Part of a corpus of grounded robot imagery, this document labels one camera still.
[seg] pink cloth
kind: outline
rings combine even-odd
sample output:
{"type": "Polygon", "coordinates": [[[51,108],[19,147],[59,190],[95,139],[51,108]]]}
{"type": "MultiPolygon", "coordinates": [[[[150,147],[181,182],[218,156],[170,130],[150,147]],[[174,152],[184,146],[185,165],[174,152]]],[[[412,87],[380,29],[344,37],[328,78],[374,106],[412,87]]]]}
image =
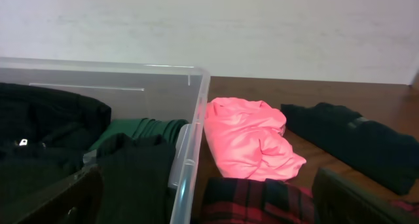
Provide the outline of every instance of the pink cloth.
{"type": "Polygon", "coordinates": [[[282,135],[285,116],[263,101],[216,98],[207,104],[205,134],[224,177],[287,180],[306,160],[282,135]]]}

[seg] clear plastic container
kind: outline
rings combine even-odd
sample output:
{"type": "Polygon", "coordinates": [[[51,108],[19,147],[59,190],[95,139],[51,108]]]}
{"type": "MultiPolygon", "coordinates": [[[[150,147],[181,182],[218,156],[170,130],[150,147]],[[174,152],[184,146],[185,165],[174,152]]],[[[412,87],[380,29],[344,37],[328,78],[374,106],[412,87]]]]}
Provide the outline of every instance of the clear plastic container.
{"type": "Polygon", "coordinates": [[[210,75],[188,66],[0,58],[0,82],[90,96],[112,107],[113,119],[186,119],[170,172],[176,188],[170,223],[189,223],[210,75]]]}

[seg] pile of clothes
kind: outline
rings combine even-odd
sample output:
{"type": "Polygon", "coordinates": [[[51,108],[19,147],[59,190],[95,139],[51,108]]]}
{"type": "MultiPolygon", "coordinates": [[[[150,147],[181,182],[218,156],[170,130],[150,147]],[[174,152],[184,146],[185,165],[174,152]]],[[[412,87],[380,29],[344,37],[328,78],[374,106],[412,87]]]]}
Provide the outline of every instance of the pile of clothes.
{"type": "Polygon", "coordinates": [[[111,108],[93,98],[0,83],[0,122],[0,210],[97,164],[96,223],[170,221],[168,178],[187,121],[111,122],[111,108]]]}

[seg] plaid fabric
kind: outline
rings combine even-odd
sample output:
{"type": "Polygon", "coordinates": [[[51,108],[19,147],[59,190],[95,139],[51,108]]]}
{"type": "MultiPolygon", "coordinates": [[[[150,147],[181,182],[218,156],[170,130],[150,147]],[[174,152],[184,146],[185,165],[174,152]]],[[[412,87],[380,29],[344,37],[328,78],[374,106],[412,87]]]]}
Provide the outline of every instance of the plaid fabric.
{"type": "Polygon", "coordinates": [[[410,214],[419,217],[419,202],[407,202],[403,200],[391,201],[393,206],[408,211],[410,214]]]}
{"type": "Polygon", "coordinates": [[[281,181],[211,178],[201,223],[319,223],[310,195],[281,181]]]}

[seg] wall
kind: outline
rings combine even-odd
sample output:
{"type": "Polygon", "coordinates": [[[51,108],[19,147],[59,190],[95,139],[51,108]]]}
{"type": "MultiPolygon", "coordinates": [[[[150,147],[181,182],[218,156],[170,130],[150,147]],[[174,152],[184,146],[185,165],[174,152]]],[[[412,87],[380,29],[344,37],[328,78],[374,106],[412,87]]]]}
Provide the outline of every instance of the wall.
{"type": "Polygon", "coordinates": [[[0,56],[412,81],[419,0],[0,0],[0,56]]]}

